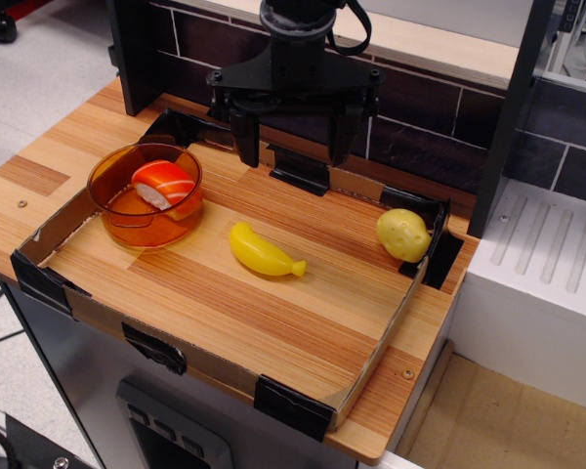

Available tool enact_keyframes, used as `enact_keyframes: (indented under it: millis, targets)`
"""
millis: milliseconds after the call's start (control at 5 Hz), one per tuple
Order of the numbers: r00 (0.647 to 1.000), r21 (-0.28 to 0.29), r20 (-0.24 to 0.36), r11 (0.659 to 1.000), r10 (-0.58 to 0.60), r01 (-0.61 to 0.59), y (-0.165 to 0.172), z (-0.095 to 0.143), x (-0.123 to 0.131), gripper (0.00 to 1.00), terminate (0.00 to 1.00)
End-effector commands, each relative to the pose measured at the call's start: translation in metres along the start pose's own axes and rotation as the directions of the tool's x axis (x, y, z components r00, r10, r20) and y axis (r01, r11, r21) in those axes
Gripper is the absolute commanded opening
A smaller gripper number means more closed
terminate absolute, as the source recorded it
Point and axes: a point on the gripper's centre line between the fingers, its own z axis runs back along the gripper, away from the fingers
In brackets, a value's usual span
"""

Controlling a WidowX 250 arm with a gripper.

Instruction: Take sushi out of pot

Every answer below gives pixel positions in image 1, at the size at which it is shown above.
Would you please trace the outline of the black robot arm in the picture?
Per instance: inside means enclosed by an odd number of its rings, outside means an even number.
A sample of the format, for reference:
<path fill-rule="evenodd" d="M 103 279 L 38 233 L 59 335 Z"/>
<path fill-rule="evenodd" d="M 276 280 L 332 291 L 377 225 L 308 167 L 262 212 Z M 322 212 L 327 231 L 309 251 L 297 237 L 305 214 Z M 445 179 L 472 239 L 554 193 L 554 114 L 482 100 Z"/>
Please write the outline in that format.
<path fill-rule="evenodd" d="M 257 57 L 212 71 L 212 117 L 227 122 L 240 159 L 259 164 L 263 116 L 319 116 L 328 121 L 328 156 L 335 166 L 349 157 L 364 121 L 377 114 L 383 71 L 352 58 L 370 41 L 336 44 L 333 26 L 350 8 L 366 33 L 371 21 L 357 1 L 264 1 L 260 21 L 269 46 Z"/>

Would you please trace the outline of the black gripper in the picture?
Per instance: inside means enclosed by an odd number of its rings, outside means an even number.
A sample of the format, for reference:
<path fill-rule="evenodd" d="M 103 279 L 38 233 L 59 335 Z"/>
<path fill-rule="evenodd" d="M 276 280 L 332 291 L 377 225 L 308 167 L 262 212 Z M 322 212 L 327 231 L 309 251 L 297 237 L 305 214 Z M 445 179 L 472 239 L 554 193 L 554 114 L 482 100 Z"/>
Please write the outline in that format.
<path fill-rule="evenodd" d="M 328 115 L 332 166 L 347 161 L 364 122 L 379 110 L 385 73 L 356 57 L 367 47 L 338 46 L 333 36 L 300 42 L 273 37 L 257 57 L 210 72 L 208 115 L 230 122 L 241 161 L 260 163 L 261 115 Z"/>

